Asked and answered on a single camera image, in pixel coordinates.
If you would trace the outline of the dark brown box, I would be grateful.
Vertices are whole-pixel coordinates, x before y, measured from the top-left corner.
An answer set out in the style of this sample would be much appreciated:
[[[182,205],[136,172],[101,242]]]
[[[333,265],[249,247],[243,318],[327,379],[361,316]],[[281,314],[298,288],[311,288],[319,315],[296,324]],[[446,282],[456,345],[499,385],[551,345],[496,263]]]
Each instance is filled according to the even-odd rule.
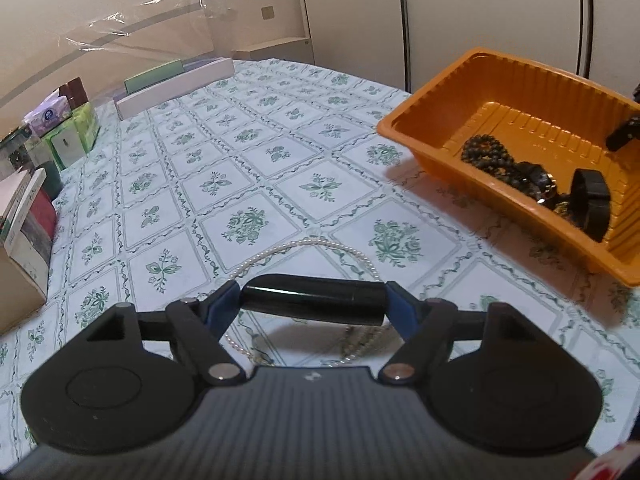
[[[86,89],[80,77],[76,77],[58,87],[60,96],[65,96],[70,110],[84,106],[89,102]]]

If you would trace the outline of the dark green lantern jar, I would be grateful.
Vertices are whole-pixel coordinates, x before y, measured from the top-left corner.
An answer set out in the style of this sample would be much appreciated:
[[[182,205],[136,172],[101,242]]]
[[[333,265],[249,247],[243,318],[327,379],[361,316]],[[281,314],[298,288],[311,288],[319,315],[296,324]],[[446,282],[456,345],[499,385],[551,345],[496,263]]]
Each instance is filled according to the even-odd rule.
[[[50,200],[55,200],[60,195],[63,185],[58,166],[47,143],[33,133],[29,125],[14,129],[1,141],[1,179],[9,177],[17,170],[28,170],[32,174],[40,168],[46,170],[43,191]]]

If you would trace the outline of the white grey sliding wardrobe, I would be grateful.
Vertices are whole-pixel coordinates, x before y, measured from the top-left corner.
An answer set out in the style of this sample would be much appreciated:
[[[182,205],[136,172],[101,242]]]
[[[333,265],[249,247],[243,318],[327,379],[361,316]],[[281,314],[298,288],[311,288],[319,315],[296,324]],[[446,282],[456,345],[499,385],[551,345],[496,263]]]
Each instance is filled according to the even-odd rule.
[[[413,91],[488,48],[629,96],[639,82],[639,0],[304,0],[314,60]]]

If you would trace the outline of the cardboard box with books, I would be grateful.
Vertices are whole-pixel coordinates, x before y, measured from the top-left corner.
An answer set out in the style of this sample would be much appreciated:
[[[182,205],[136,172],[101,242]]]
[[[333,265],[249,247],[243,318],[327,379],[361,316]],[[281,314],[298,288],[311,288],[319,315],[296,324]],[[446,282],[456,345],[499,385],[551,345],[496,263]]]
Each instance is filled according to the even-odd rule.
[[[1,181],[1,330],[6,332],[47,300],[56,212],[43,168],[18,170]]]

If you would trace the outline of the black strap watch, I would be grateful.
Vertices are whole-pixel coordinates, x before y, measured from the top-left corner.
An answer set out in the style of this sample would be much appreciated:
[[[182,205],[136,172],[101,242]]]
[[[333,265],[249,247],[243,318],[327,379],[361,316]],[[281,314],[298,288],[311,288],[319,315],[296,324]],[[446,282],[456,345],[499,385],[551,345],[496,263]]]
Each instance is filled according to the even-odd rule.
[[[600,243],[610,226],[611,200],[611,192],[600,171],[576,169],[570,192],[559,196],[553,211]]]

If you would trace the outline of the clear plastic wrap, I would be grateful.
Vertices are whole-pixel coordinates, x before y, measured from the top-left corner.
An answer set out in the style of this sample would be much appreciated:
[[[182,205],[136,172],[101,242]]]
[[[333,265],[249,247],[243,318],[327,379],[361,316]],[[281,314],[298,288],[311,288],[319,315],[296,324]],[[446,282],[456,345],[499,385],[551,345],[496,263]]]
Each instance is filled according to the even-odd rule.
[[[145,0],[64,32],[58,46],[153,61],[227,55],[234,46],[235,20],[229,0]]]

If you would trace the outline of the black cylinder tube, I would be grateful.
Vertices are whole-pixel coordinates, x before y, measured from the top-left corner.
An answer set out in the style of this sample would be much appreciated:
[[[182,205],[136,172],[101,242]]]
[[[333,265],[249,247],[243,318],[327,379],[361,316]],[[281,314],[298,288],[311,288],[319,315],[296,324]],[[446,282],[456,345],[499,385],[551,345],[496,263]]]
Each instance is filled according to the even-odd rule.
[[[241,290],[243,310],[344,325],[381,326],[387,309],[380,282],[264,274]]]

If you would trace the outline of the beige wooden headboard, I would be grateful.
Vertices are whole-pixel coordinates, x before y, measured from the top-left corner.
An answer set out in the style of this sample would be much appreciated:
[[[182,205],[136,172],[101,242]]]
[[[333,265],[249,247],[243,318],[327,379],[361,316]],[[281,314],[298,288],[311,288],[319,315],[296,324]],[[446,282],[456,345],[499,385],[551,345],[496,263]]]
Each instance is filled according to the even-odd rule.
[[[217,18],[227,0],[148,0],[47,37],[1,62],[1,134],[62,84],[80,78],[90,99],[160,64],[214,53]]]

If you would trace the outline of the orange plastic tray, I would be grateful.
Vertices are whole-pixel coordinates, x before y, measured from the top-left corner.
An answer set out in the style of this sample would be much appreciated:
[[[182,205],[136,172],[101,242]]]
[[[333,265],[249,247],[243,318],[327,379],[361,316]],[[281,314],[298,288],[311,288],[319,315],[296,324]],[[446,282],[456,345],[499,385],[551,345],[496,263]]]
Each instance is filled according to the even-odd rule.
[[[505,214],[593,272],[639,284],[639,143],[617,152],[605,139],[638,104],[582,77],[491,50],[471,50],[398,105],[378,133],[413,154],[432,177]],[[612,219],[602,242],[462,162],[464,142],[490,134],[516,160],[536,162],[570,189],[577,169],[603,174]]]

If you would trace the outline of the purple tissue pack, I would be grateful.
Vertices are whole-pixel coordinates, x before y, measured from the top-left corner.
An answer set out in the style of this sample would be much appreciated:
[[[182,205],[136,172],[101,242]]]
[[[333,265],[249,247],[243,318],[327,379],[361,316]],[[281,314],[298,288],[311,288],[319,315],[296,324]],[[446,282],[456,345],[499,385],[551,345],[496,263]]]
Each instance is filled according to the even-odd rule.
[[[40,103],[25,115],[23,122],[29,126],[33,133],[42,138],[69,117],[70,104],[68,104],[66,96],[57,96]]]

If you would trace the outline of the green tissue pack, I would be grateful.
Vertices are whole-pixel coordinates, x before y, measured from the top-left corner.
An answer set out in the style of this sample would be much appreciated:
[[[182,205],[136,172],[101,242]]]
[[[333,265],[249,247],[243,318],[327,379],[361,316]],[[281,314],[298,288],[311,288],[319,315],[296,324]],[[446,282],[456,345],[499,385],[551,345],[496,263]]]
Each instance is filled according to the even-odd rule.
[[[42,140],[51,152],[58,170],[62,171],[92,151],[99,131],[96,110],[88,102],[73,110],[65,122],[49,131]]]

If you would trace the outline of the floral green white bedsheet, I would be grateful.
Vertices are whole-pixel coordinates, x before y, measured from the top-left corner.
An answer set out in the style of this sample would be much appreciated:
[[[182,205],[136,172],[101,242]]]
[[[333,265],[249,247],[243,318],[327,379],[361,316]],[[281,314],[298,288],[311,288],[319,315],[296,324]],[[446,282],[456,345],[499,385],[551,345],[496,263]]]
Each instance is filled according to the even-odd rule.
[[[281,61],[120,120],[62,175],[47,304],[1,339],[1,465],[34,446],[24,382],[105,309],[155,311],[229,275],[396,281],[465,310],[518,308],[596,376],[590,448],[639,411],[639,295],[579,270],[472,198],[428,178],[378,121],[405,93]]]

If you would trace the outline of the green long box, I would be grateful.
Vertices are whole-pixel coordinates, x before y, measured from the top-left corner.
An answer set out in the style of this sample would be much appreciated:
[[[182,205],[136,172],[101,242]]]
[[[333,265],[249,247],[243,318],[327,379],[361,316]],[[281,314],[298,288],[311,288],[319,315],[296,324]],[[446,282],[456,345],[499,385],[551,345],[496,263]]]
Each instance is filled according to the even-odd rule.
[[[173,60],[127,78],[124,81],[124,86],[128,94],[133,94],[183,73],[183,62],[181,60]]]

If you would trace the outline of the long white flat box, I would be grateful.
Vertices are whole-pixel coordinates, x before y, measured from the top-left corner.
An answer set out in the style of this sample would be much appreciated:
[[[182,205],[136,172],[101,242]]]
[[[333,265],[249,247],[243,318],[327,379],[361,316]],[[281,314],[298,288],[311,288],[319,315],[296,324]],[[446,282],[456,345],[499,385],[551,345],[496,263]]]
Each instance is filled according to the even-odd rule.
[[[152,84],[130,96],[114,99],[118,118],[120,120],[133,118],[163,102],[185,96],[218,80],[230,78],[234,72],[231,58],[214,58],[207,62],[196,62],[182,74]]]

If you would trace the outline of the metal band wristwatch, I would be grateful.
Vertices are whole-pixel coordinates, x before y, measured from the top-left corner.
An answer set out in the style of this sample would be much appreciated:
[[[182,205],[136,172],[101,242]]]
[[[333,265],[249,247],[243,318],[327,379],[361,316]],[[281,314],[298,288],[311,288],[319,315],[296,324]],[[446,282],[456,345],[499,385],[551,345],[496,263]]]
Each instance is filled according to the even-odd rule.
[[[518,162],[515,167],[518,189],[538,205],[553,208],[559,199],[555,178],[541,164]]]

